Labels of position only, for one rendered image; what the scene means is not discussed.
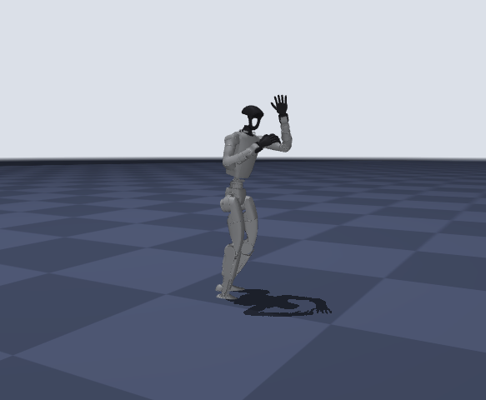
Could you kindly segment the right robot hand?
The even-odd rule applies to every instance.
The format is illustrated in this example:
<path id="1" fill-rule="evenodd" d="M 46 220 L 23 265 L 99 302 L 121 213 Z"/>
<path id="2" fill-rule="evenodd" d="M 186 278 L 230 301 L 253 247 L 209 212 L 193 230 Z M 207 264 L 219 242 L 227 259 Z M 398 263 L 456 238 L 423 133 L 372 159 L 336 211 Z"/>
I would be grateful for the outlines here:
<path id="1" fill-rule="evenodd" d="M 259 153 L 260 151 L 263 150 L 263 147 L 267 147 L 269 145 L 271 145 L 272 143 L 281 143 L 280 142 L 280 139 L 278 138 L 278 136 L 276 136 L 275 134 L 265 134 L 259 142 L 256 142 L 257 145 L 259 145 L 259 147 L 255 150 L 255 153 Z"/>

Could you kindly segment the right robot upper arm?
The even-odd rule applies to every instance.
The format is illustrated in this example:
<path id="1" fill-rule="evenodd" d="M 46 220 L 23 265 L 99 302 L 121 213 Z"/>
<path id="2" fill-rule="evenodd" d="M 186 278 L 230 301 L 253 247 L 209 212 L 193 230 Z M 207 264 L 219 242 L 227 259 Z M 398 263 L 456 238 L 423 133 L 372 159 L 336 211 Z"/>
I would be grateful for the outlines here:
<path id="1" fill-rule="evenodd" d="M 234 134 L 231 134 L 231 135 L 227 135 L 224 138 L 224 142 L 225 142 L 225 147 L 224 147 L 224 152 L 223 152 L 223 160 L 227 157 L 234 155 L 235 147 L 236 147 L 236 145 L 239 144 L 239 134 L 234 133 Z M 236 167 L 236 163 L 229 164 L 229 165 L 225 165 L 223 163 L 223 166 L 227 170 L 233 170 Z"/>

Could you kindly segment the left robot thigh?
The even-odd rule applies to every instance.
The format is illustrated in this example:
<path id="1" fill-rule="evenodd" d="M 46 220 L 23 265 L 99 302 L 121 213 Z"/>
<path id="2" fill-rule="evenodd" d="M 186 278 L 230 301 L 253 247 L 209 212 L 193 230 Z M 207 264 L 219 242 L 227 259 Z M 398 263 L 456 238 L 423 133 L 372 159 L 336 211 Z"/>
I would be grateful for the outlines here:
<path id="1" fill-rule="evenodd" d="M 249 254 L 253 250 L 258 234 L 258 215 L 253 198 L 246 196 L 244 203 L 241 205 L 244 218 L 244 230 L 247 233 L 247 239 L 243 240 L 241 248 L 242 254 Z"/>

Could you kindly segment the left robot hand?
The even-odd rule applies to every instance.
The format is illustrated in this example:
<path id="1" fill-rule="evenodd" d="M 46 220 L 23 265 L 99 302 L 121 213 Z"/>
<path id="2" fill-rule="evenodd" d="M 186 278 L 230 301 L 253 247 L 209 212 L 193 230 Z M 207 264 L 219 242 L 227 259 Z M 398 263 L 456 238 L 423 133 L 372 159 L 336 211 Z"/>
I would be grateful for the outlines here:
<path id="1" fill-rule="evenodd" d="M 288 105 L 287 105 L 287 95 L 285 95 L 285 103 L 283 103 L 283 95 L 281 95 L 281 98 L 282 98 L 282 102 L 280 101 L 280 96 L 279 95 L 278 95 L 278 101 L 277 101 L 277 98 L 274 97 L 275 102 L 276 102 L 276 107 L 271 102 L 271 105 L 274 107 L 274 109 L 277 110 L 277 113 L 279 113 L 278 118 L 279 118 L 279 122 L 280 123 L 281 123 L 281 120 L 280 120 L 281 117 L 286 117 L 287 116 L 287 119 L 288 119 L 288 114 L 286 113 L 286 111 L 288 109 Z"/>

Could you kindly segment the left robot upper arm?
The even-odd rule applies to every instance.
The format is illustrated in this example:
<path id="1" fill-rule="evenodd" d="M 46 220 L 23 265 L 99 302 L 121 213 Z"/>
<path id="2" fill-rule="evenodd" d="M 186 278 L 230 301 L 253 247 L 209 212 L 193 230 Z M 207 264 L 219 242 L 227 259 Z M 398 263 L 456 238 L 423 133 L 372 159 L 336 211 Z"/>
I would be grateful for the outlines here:
<path id="1" fill-rule="evenodd" d="M 258 137 L 261 139 L 263 136 L 258 136 Z M 291 147 L 292 147 L 292 143 L 290 141 L 289 142 L 283 141 L 282 143 L 279 143 L 279 142 L 272 143 L 271 145 L 269 145 L 267 147 L 263 147 L 263 148 L 272 149 L 272 150 L 276 150 L 276 151 L 280 151 L 280 152 L 285 153 L 285 152 L 288 152 Z"/>

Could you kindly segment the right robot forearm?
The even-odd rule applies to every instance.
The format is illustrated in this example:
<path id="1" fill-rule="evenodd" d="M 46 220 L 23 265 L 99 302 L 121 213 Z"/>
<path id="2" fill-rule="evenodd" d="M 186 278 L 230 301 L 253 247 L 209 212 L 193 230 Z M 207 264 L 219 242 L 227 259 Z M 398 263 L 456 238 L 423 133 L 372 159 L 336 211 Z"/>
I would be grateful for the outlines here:
<path id="1" fill-rule="evenodd" d="M 235 154 L 233 156 L 230 156 L 230 157 L 226 157 L 224 160 L 223 160 L 223 163 L 225 165 L 229 165 L 229 164 L 233 164 L 233 163 L 236 163 L 238 165 L 242 164 L 244 161 L 250 159 L 250 158 L 253 158 L 255 154 L 255 150 L 259 148 L 259 145 L 257 145 L 257 143 L 254 143 L 252 144 L 249 148 L 245 149 L 244 151 L 242 151 L 241 153 L 239 154 Z"/>

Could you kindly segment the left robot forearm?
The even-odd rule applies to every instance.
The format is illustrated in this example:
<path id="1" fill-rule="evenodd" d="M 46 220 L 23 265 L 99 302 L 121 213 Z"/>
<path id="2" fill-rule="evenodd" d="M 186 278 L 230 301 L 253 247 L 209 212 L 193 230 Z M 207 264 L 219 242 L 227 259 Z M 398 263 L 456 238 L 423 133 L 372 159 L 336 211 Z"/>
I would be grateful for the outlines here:
<path id="1" fill-rule="evenodd" d="M 292 143 L 292 135 L 290 134 L 288 119 L 286 117 L 281 117 L 281 133 L 282 133 L 282 141 L 291 142 Z"/>

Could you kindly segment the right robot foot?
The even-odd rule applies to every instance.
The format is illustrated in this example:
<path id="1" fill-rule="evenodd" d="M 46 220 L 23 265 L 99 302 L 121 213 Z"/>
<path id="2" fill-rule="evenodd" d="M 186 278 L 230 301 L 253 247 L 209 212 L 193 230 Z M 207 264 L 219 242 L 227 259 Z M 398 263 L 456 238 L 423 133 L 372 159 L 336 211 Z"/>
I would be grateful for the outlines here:
<path id="1" fill-rule="evenodd" d="M 226 293 L 225 293 L 225 296 L 226 296 Z M 224 299 L 237 299 L 236 297 L 232 296 L 231 294 L 229 294 L 227 297 L 222 297 L 221 294 L 218 294 L 216 296 L 216 298 L 224 298 Z"/>

